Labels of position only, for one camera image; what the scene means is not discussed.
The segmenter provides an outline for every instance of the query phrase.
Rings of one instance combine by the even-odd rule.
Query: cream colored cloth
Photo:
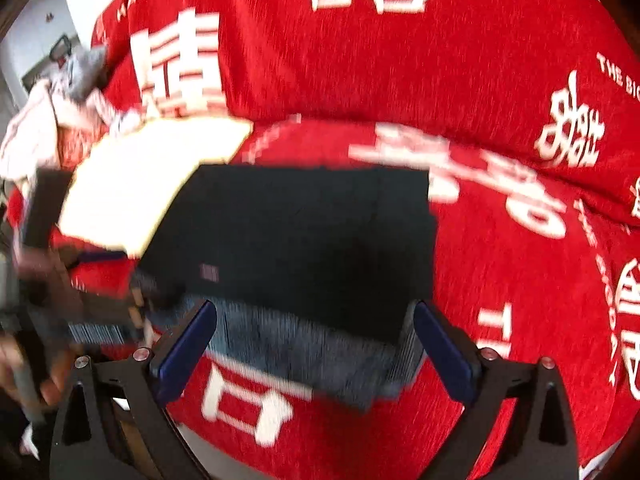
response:
[[[193,117],[155,120],[128,136],[105,137],[76,169],[60,231],[142,256],[196,168],[229,162],[251,130],[245,120]]]

